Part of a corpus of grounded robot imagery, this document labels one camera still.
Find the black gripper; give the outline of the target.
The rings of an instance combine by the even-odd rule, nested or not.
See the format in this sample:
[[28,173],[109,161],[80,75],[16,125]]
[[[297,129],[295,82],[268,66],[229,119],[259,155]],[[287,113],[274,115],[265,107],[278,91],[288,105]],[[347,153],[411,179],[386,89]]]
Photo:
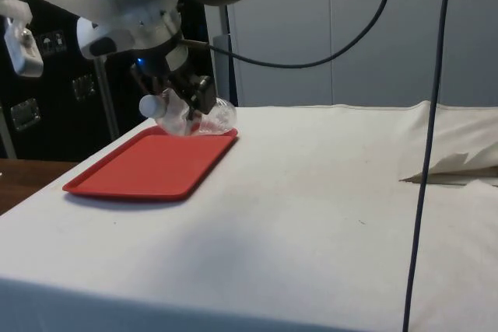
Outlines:
[[[153,76],[168,75],[188,61],[188,48],[174,40],[149,49],[133,50],[132,53],[138,67],[131,66],[130,74],[143,95],[161,94],[163,86]],[[188,105],[188,120],[208,114],[215,106],[215,83],[207,75],[177,72],[170,76],[170,84]]]

